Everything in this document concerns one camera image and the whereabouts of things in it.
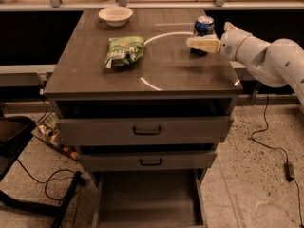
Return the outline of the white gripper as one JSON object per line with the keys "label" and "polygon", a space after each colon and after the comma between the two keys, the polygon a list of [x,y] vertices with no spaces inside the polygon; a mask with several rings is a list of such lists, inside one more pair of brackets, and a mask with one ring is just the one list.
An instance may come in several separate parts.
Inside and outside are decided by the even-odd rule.
{"label": "white gripper", "polygon": [[230,22],[225,22],[224,33],[220,40],[217,38],[190,37],[186,40],[186,45],[209,53],[216,53],[220,49],[220,54],[230,61],[246,61],[250,58],[250,53],[245,41],[251,36],[251,33],[239,29]]}

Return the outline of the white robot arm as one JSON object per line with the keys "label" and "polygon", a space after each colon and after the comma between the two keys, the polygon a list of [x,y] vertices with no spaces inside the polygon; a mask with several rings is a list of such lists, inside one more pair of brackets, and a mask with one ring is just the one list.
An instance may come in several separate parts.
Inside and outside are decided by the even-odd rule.
{"label": "white robot arm", "polygon": [[216,35],[193,36],[186,44],[209,53],[219,52],[231,62],[244,65],[268,87],[288,85],[304,106],[304,51],[295,41],[277,39],[269,43],[226,22],[220,39]]}

